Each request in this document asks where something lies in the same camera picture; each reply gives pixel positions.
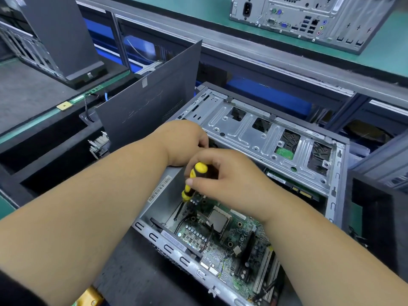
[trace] person's left hand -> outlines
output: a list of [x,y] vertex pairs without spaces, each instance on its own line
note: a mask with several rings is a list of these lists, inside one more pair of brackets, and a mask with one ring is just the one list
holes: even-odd
[[166,122],[148,137],[165,148],[171,166],[184,166],[200,148],[208,148],[207,133],[189,120]]

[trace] screwdriver handle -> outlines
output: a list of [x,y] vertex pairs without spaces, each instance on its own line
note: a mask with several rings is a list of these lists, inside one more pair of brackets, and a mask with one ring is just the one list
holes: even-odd
[[[206,177],[208,172],[208,166],[202,162],[196,163],[194,167],[191,169],[190,178],[196,177]],[[186,185],[183,192],[181,192],[181,197],[183,201],[188,201],[193,197],[195,190],[191,189],[190,186]]]

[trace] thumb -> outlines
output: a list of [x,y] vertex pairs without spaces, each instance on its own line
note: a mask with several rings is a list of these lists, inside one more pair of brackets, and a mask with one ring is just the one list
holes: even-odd
[[212,198],[216,197],[219,184],[220,181],[217,179],[202,177],[189,178],[186,180],[186,185],[190,186],[201,194],[207,195]]

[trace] black sleeve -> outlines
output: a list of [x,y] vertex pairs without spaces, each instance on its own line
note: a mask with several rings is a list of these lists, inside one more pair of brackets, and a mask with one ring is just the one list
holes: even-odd
[[0,305],[47,306],[41,298],[2,271],[0,271]]

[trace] pci slot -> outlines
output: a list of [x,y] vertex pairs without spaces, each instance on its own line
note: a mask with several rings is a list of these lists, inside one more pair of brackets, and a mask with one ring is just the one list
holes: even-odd
[[[269,272],[268,281],[266,282],[267,283],[266,286],[269,286],[278,277],[279,268],[280,268],[280,262],[278,261],[278,258],[275,257],[272,262],[272,267],[271,267],[271,271]],[[275,286],[273,286],[271,290],[268,292],[268,294],[264,296],[264,300],[266,300],[268,303],[271,302],[272,294],[274,290],[275,290]]]
[[266,270],[268,269],[269,261],[271,260],[272,254],[273,254],[272,247],[267,247],[265,254],[263,255],[261,266],[259,267],[259,271],[252,289],[252,291],[255,293],[261,292],[263,279],[265,278]]

